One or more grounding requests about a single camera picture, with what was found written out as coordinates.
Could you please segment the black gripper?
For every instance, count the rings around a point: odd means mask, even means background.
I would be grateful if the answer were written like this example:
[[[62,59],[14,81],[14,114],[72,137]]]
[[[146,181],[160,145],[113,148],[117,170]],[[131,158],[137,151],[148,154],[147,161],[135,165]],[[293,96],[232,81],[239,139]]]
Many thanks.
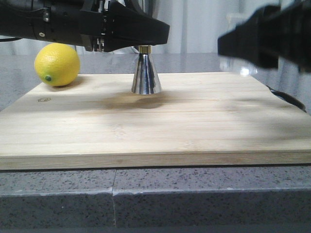
[[[102,0],[2,0],[0,34],[103,51],[103,11]]]

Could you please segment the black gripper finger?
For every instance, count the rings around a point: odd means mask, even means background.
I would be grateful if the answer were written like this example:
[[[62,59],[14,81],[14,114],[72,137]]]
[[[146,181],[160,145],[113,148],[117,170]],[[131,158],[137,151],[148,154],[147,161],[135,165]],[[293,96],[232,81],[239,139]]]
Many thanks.
[[[218,54],[240,58],[261,68],[277,68],[284,58],[311,70],[311,5],[293,3],[282,9],[265,5],[244,23],[220,36]]]
[[[104,12],[104,51],[166,44],[170,26],[143,11],[137,0],[111,0]]]

